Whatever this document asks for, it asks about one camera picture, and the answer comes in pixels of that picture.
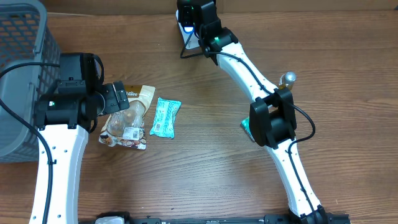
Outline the brown Pantree snack pouch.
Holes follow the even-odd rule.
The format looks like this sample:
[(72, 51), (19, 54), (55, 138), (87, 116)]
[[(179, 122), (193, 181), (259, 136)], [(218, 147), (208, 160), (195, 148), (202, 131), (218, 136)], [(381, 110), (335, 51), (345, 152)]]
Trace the brown Pantree snack pouch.
[(122, 146), (145, 150), (147, 147), (144, 115), (150, 108), (155, 87), (124, 86), (129, 108), (111, 114), (101, 129), (99, 143), (109, 147)]

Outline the small teal white packet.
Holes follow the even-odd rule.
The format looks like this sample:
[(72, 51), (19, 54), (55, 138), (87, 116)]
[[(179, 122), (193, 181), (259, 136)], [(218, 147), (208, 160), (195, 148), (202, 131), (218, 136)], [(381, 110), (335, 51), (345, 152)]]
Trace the small teal white packet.
[(255, 140), (254, 140), (254, 138), (251, 134), (250, 128), (249, 128), (249, 117), (247, 117), (241, 121), (241, 127), (244, 129), (245, 133), (249, 136), (250, 140), (254, 142)]

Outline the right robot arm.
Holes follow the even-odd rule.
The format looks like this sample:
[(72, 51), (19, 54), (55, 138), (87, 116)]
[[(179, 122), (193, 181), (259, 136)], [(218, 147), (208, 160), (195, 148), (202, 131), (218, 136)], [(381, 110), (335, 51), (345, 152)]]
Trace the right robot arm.
[(214, 1), (179, 1), (178, 21), (192, 26), (205, 57), (224, 70), (251, 99), (249, 129), (255, 142), (273, 159), (288, 196), (292, 223), (328, 223), (301, 163), (295, 130), (296, 113), (289, 89), (267, 80), (249, 60), (238, 38), (222, 26)]

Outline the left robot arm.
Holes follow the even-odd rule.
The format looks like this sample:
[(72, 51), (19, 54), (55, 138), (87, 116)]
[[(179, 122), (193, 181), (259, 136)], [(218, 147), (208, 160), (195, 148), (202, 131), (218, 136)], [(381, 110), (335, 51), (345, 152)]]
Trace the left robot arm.
[(121, 81), (55, 80), (34, 108), (39, 164), (30, 223), (77, 223), (81, 163), (98, 117), (128, 108)]

